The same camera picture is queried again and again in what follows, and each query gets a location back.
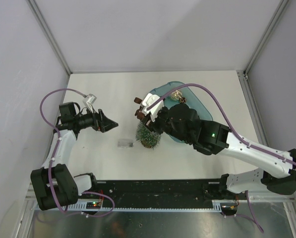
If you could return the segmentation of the clear battery box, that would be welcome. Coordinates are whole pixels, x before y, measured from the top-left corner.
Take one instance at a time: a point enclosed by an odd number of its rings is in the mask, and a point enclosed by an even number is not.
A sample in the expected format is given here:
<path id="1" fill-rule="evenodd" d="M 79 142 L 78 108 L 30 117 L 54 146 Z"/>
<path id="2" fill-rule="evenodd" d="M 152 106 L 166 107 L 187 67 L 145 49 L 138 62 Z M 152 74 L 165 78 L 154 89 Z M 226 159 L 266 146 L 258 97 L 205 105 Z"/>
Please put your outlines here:
<path id="1" fill-rule="evenodd" d="M 132 139 L 119 139 L 117 146 L 118 148 L 132 148 L 134 141 Z"/>

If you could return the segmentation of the teal plastic tray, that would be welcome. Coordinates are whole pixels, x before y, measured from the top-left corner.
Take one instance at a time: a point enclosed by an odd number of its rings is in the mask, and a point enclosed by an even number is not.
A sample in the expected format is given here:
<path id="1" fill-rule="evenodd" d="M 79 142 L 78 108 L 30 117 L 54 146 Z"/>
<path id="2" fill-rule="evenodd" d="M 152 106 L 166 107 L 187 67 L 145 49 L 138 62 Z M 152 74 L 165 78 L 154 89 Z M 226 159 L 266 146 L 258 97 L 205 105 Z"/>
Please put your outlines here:
<path id="1" fill-rule="evenodd" d="M 152 95 L 157 95 L 162 97 L 170 90 L 177 88 L 183 85 L 183 82 L 180 81 L 171 81 L 167 84 L 164 84 L 158 88 L 152 89 L 149 91 Z M 169 96 L 167 96 L 164 100 L 164 106 L 170 109 L 171 107 L 179 104 L 180 97 L 186 98 L 185 104 L 189 106 L 191 109 L 195 109 L 200 119 L 213 121 L 213 117 L 207 108 L 202 104 L 202 102 L 198 99 L 198 97 L 192 92 L 189 87 L 184 87 L 177 89 L 178 96 L 175 96 L 175 92 L 172 92 Z"/>

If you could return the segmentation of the small green christmas tree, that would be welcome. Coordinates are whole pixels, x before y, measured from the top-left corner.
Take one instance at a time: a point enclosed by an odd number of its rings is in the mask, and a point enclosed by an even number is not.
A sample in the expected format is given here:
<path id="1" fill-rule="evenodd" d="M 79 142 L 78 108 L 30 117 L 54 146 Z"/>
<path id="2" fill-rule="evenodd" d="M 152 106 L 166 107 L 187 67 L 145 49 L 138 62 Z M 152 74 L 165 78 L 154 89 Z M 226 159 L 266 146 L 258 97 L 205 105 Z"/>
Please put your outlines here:
<path id="1" fill-rule="evenodd" d="M 139 123 L 136 129 L 135 139 L 143 147 L 155 149 L 160 143 L 161 136 L 156 132 L 151 132 L 142 123 Z"/>

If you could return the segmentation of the brown ribbon bow garland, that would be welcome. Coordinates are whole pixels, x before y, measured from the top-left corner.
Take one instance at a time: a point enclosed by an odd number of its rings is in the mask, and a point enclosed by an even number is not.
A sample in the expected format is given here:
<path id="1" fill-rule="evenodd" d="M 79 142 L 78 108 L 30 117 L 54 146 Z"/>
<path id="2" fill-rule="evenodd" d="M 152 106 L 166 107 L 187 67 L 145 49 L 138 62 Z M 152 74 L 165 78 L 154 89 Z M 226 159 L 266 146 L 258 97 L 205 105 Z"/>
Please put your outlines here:
<path id="1" fill-rule="evenodd" d="M 142 103 L 142 99 L 138 98 L 138 97 L 135 97 L 134 98 L 134 103 L 138 104 L 139 105 L 139 108 L 135 111 L 135 116 L 138 120 L 142 121 L 142 119 L 145 117 L 145 115 L 142 113 L 142 109 L 143 109 L 143 106 L 141 105 Z"/>

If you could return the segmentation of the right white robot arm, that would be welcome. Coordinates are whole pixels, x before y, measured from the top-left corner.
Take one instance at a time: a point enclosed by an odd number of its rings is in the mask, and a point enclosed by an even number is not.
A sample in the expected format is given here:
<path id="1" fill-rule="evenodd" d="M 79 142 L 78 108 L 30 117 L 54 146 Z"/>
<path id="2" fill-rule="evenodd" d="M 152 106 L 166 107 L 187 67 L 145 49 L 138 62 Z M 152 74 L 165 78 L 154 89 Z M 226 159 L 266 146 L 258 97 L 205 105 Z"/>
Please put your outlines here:
<path id="1" fill-rule="evenodd" d="M 224 155 L 256 166 L 249 172 L 222 175 L 218 194 L 223 199 L 244 191 L 268 190 L 280 195 L 296 192 L 296 149 L 278 151 L 236 137 L 228 126 L 200 119 L 197 111 L 186 104 L 162 107 L 155 114 L 140 107 L 135 116 L 151 132 L 166 133 L 201 154 Z"/>

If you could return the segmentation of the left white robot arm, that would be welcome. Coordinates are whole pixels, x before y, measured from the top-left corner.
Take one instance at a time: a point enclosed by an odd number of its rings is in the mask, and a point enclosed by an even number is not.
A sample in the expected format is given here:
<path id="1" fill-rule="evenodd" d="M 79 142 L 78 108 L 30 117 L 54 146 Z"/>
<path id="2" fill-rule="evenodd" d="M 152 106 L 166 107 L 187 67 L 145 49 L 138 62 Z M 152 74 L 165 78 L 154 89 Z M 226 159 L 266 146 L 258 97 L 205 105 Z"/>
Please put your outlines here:
<path id="1" fill-rule="evenodd" d="M 76 112 L 79 108 L 74 102 L 59 106 L 60 116 L 50 152 L 41 168 L 31 172 L 34 193 L 43 211 L 75 204 L 82 193 L 93 198 L 99 192 L 94 174 L 72 176 L 67 167 L 68 161 L 81 130 L 90 127 L 105 133 L 118 127 L 118 123 L 107 118 L 102 110 L 87 110 L 83 114 Z"/>

